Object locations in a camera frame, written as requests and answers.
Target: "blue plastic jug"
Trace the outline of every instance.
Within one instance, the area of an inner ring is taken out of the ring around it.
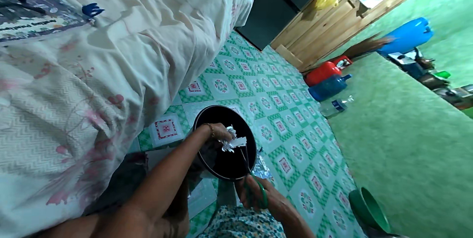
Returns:
[[[395,52],[406,53],[429,41],[433,35],[434,32],[429,27],[429,20],[421,17],[405,23],[387,34],[385,37],[394,37],[395,40],[377,51],[381,55]]]
[[[344,77],[332,75],[315,86],[309,87],[309,93],[316,101],[322,102],[346,89],[347,83],[345,81],[351,77],[352,75],[346,75]]]

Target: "bed sheet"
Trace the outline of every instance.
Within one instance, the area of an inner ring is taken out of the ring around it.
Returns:
[[[94,26],[0,48],[2,237],[79,217],[253,2],[65,1],[105,11]]]

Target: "red plastic container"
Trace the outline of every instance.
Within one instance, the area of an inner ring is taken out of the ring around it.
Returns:
[[[340,70],[345,69],[347,66],[349,66],[353,63],[352,60],[348,59],[348,57],[345,56],[345,55],[341,55],[337,59],[331,60],[331,62],[333,62],[335,64],[335,66],[337,66],[338,69],[340,69]]]
[[[324,81],[332,75],[341,76],[341,70],[333,62],[326,61],[319,67],[315,68],[312,72],[308,73],[304,80],[310,87]]]

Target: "dark cabinet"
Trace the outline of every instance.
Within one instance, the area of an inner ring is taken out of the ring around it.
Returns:
[[[262,50],[309,0],[255,0],[246,25],[236,30]]]

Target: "wrist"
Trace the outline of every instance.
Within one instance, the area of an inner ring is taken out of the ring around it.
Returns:
[[[209,125],[203,124],[197,128],[199,132],[201,132],[206,138],[210,138],[212,136],[212,129]]]
[[[299,212],[289,202],[284,204],[284,213],[281,215],[280,222],[283,225],[294,226],[300,224],[302,217]]]

